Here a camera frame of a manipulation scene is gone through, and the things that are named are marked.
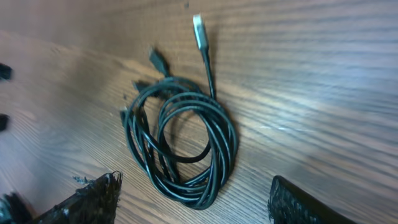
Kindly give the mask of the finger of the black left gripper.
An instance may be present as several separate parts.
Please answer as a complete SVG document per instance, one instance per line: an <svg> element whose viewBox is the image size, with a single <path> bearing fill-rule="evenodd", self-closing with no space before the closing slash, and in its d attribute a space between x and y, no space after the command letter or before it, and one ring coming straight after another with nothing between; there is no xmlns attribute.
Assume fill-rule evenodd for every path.
<svg viewBox="0 0 398 224"><path fill-rule="evenodd" d="M1 80L10 80L12 76L12 68L3 63L0 64L0 79Z"/></svg>
<svg viewBox="0 0 398 224"><path fill-rule="evenodd" d="M6 114L0 114L0 131L4 131L7 128L9 122L9 116Z"/></svg>

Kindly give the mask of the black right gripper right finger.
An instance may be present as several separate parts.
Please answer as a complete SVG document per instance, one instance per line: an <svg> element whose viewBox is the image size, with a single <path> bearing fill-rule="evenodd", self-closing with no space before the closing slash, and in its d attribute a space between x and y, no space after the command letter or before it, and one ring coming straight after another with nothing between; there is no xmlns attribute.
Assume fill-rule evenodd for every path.
<svg viewBox="0 0 398 224"><path fill-rule="evenodd" d="M354 224L281 175L272 180L267 210L273 224Z"/></svg>

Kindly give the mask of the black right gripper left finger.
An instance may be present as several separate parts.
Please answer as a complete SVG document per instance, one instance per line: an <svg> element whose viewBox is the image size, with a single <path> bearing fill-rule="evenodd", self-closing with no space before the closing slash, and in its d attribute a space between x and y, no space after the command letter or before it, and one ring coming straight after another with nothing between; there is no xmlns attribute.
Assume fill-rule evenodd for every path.
<svg viewBox="0 0 398 224"><path fill-rule="evenodd" d="M120 171L105 173L31 223L114 224L122 181Z"/></svg>

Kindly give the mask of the black USB cable silver plug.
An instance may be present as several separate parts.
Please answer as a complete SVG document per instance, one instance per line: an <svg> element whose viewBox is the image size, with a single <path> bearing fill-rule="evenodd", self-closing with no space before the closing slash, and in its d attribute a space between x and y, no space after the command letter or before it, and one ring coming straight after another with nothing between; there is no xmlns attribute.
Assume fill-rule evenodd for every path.
<svg viewBox="0 0 398 224"><path fill-rule="evenodd" d="M216 100L210 45L205 23L199 14L193 16L193 32L206 68L210 93L204 94L195 83L186 78L165 77L158 82L159 92L166 97L159 113L159 132L155 145L163 171L160 174L153 172L150 176L154 187L164 196L188 208L204 210L213 204L233 171L238 151L238 134L227 111ZM199 116L208 135L204 150L195 157L175 155L164 136L167 123L187 111ZM207 155L211 156L208 168L191 179L180 179L176 168L178 163L193 164Z"/></svg>

